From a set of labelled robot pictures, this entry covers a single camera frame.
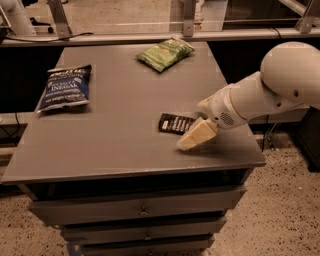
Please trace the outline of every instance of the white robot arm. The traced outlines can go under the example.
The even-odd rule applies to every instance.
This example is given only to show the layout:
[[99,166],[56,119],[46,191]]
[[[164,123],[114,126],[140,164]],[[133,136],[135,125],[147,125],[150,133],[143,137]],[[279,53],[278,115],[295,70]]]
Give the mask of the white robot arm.
[[232,129],[257,116],[303,104],[320,108],[320,51],[305,43],[283,43],[266,54],[260,72],[201,101],[198,107],[208,119],[192,126],[177,146],[188,150],[213,138],[218,129]]
[[34,36],[30,18],[20,0],[0,0],[0,6],[11,23],[13,32],[18,36]]

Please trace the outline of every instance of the gray drawer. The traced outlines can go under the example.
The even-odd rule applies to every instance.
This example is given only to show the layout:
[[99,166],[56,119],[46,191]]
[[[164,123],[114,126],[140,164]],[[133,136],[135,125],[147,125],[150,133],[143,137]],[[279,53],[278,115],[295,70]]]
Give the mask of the gray drawer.
[[147,242],[81,246],[84,256],[151,256],[158,253],[205,249],[212,245],[210,236],[191,236]]
[[226,222],[225,217],[216,216],[216,213],[204,213],[69,225],[63,227],[62,236],[69,243],[100,244],[214,234],[218,233]]
[[149,218],[232,209],[244,186],[32,202],[30,210],[47,225]]

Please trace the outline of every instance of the chip bag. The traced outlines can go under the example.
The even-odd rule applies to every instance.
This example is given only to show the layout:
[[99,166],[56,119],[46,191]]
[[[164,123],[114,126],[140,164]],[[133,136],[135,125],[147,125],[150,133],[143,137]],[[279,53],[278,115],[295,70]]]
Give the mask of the chip bag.
[[91,65],[84,65],[49,70],[45,95],[37,112],[88,104],[91,69]]
[[161,73],[193,51],[194,48],[187,42],[172,38],[139,53],[137,58]]

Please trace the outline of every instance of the white casing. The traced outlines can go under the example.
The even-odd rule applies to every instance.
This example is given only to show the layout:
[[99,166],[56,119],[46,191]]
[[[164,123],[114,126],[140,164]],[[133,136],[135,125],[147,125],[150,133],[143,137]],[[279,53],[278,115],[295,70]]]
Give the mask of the white casing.
[[256,72],[220,89],[201,101],[198,107],[219,128],[232,129],[257,116],[278,114],[301,105],[269,90],[263,84],[260,72]]
[[301,42],[271,49],[261,62],[261,78],[273,92],[320,109],[320,51]]

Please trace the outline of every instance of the green snack bag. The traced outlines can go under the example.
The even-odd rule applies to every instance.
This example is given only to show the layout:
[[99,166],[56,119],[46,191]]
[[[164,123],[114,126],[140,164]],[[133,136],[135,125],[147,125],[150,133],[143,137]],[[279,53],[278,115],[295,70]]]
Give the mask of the green snack bag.
[[139,60],[162,72],[174,63],[186,58],[194,48],[183,40],[169,39],[137,55]]

